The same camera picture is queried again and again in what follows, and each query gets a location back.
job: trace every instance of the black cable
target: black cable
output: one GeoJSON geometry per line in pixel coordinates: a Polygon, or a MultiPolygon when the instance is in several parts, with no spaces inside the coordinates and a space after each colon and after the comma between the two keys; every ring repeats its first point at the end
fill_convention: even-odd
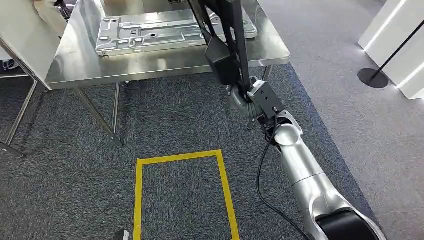
{"type": "Polygon", "coordinates": [[[295,222],[293,222],[288,216],[286,216],[284,213],[282,213],[281,211],[279,211],[277,208],[275,208],[274,206],[272,206],[271,204],[269,204],[265,200],[265,198],[262,196],[261,191],[259,190],[259,179],[261,177],[262,164],[264,163],[265,155],[267,155],[268,149],[270,148],[270,145],[271,145],[271,141],[275,137],[276,133],[277,133],[277,115],[275,115],[275,124],[274,124],[274,130],[272,132],[272,136],[269,138],[269,141],[266,144],[265,150],[263,151],[262,157],[260,158],[260,161],[259,161],[259,167],[257,168],[257,176],[256,176],[256,190],[257,190],[257,194],[259,195],[259,198],[262,200],[262,202],[266,206],[268,206],[268,208],[270,208],[271,210],[273,210],[274,212],[276,212],[278,215],[280,215],[282,218],[284,218],[290,225],[292,225],[300,233],[300,235],[302,235],[302,237],[305,240],[310,240],[310,238],[301,230],[301,228],[295,222]]]}

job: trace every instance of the yellow tape rectangle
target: yellow tape rectangle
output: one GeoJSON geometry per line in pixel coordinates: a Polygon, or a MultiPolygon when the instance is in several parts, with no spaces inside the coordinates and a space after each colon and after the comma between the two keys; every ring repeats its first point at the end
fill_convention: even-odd
{"type": "Polygon", "coordinates": [[[143,187],[143,165],[168,163],[181,160],[216,157],[219,167],[219,175],[224,192],[225,205],[228,213],[229,228],[231,229],[231,240],[240,240],[239,228],[237,227],[236,213],[234,212],[233,200],[231,198],[230,185],[224,165],[224,157],[221,150],[192,152],[180,155],[160,156],[153,158],[137,159],[135,174],[135,206],[134,206],[134,240],[142,238],[142,187],[143,187]]]}

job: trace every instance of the stainless steel table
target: stainless steel table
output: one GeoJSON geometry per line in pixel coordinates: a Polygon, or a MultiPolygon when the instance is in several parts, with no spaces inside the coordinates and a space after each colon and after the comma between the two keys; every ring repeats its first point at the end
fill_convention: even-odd
{"type": "MultiPolygon", "coordinates": [[[[257,0],[241,0],[255,23],[258,36],[246,40],[249,67],[287,64],[289,50],[257,0]]],[[[188,9],[188,4],[168,0],[79,0],[44,83],[53,90],[73,89],[110,138],[116,136],[120,82],[211,72],[206,46],[99,57],[95,51],[102,18],[188,9]],[[81,87],[116,84],[112,128],[97,111],[81,87]]],[[[265,70],[266,79],[271,71],[265,70]]]]}

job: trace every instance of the stamped metal panel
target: stamped metal panel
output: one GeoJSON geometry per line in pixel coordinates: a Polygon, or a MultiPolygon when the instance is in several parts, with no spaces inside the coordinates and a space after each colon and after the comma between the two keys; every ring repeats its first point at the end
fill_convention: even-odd
{"type": "MultiPolygon", "coordinates": [[[[220,18],[210,11],[216,34],[225,41],[220,18]]],[[[244,34],[255,38],[258,30],[243,9],[244,34]]],[[[204,45],[205,40],[190,9],[111,16],[100,24],[96,52],[99,56],[178,49],[204,45]]]]}

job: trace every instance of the metal frame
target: metal frame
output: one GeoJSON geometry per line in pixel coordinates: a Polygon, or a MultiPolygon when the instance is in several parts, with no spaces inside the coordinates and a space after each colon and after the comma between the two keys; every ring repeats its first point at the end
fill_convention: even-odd
{"type": "Polygon", "coordinates": [[[18,157],[18,158],[25,157],[25,154],[22,153],[21,151],[15,149],[15,148],[13,148],[11,145],[12,145],[13,139],[15,137],[16,131],[18,130],[19,125],[21,124],[21,121],[24,118],[24,114],[27,111],[28,105],[30,104],[31,98],[33,97],[34,91],[36,90],[37,83],[38,82],[36,80],[34,80],[34,83],[32,84],[31,89],[29,90],[29,93],[26,96],[25,101],[23,102],[23,105],[20,108],[19,113],[17,114],[17,118],[14,121],[12,129],[10,130],[9,135],[7,136],[6,142],[0,141],[0,149],[1,150],[8,152],[8,153],[10,153],[13,156],[18,157]]]}
{"type": "Polygon", "coordinates": [[[265,67],[265,72],[263,72],[262,81],[268,82],[268,79],[270,78],[272,70],[273,70],[272,65],[265,67]]]}
{"type": "Polygon", "coordinates": [[[81,102],[88,108],[93,117],[98,121],[101,128],[106,132],[106,134],[119,146],[123,147],[124,143],[117,136],[117,120],[118,120],[118,104],[119,104],[119,94],[120,94],[120,82],[116,83],[115,90],[115,99],[113,102],[113,115],[112,115],[112,128],[106,122],[102,114],[97,110],[96,106],[89,99],[87,94],[79,87],[73,89],[73,91],[78,95],[81,102]]]}
{"type": "Polygon", "coordinates": [[[25,154],[19,150],[17,150],[16,148],[12,147],[12,142],[13,139],[15,137],[16,131],[19,128],[19,125],[21,124],[22,118],[25,115],[25,112],[27,111],[28,105],[30,104],[31,98],[33,97],[34,91],[36,90],[37,84],[41,83],[47,90],[49,90],[49,88],[47,87],[47,85],[45,85],[42,81],[40,81],[40,79],[36,76],[36,74],[28,67],[28,65],[26,65],[13,51],[12,49],[9,47],[9,45],[7,45],[7,43],[3,40],[1,34],[0,34],[0,47],[2,47],[4,49],[4,51],[13,59],[15,60],[19,66],[22,68],[22,70],[26,73],[26,74],[11,74],[11,75],[4,75],[1,76],[0,79],[5,79],[5,78],[18,78],[18,77],[31,77],[32,80],[34,81],[34,83],[32,84],[31,89],[29,90],[28,95],[26,96],[25,101],[23,102],[23,105],[17,115],[17,118],[12,126],[12,129],[9,132],[9,135],[7,136],[6,142],[1,142],[0,141],[0,150],[3,150],[5,152],[8,152],[10,154],[12,154],[15,157],[18,158],[24,158],[25,154]]]}

